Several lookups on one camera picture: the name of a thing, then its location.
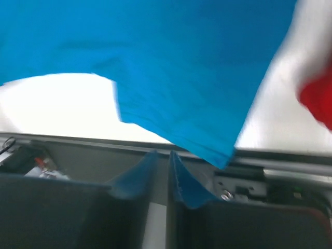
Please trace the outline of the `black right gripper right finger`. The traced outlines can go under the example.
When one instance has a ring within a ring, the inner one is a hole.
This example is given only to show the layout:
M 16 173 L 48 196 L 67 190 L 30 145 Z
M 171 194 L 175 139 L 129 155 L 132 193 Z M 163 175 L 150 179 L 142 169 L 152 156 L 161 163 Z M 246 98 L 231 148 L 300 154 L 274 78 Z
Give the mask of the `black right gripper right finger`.
M 220 199 L 173 152 L 168 248 L 331 248 L 331 207 Z

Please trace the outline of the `black robot base mount plate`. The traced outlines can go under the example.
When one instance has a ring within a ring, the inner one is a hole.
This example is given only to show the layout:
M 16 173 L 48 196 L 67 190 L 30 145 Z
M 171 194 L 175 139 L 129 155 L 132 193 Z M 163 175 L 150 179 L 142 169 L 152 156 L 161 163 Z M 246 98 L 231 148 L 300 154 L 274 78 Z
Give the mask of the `black robot base mount plate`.
M 130 169 L 149 152 L 159 157 L 154 199 L 165 201 L 167 163 L 177 153 L 184 167 L 220 199 L 331 207 L 331 157 L 237 150 L 224 169 L 172 145 L 111 144 L 83 141 L 26 141 L 10 138 L 1 145 L 1 171 L 104 183 Z

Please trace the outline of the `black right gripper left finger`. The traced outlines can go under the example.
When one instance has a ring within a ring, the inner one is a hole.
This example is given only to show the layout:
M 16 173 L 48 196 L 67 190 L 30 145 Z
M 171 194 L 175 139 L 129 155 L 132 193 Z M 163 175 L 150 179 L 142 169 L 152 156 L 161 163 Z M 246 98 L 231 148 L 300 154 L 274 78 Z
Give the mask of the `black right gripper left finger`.
M 141 248 L 158 154 L 107 184 L 1 176 L 1 248 Z

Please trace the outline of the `blue t-shirt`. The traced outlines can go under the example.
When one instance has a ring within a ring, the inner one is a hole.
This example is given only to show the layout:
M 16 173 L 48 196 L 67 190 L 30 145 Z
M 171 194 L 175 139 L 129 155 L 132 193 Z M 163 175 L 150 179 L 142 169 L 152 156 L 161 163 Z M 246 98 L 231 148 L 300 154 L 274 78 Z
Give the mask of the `blue t-shirt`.
M 295 1 L 1 1 L 1 83 L 95 73 L 120 118 L 220 169 Z

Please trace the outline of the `red t-shirt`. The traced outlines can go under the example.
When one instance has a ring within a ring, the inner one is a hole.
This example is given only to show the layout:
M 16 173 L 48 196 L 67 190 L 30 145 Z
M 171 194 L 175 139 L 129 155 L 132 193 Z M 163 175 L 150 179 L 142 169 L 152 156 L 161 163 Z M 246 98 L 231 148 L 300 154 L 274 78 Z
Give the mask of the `red t-shirt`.
M 315 120 L 331 131 L 331 59 L 316 76 L 304 82 L 297 97 Z

